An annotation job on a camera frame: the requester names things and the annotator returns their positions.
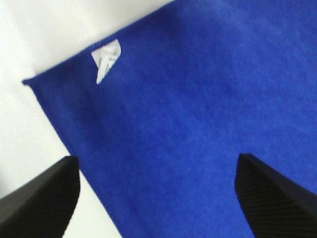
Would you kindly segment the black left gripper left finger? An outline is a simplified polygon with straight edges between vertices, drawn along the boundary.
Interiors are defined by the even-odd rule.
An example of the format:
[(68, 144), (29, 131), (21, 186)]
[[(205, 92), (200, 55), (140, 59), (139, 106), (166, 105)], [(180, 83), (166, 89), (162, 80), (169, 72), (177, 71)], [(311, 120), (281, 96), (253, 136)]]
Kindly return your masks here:
[(61, 238), (80, 194), (79, 162), (66, 156), (1, 198), (2, 238)]

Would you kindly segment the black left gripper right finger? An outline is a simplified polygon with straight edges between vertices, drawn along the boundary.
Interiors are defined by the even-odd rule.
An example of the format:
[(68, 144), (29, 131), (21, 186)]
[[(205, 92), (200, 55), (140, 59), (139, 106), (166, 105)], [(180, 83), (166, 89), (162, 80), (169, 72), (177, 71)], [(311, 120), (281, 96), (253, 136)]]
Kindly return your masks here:
[(234, 189), (257, 238), (315, 238), (317, 196), (252, 154), (240, 154)]

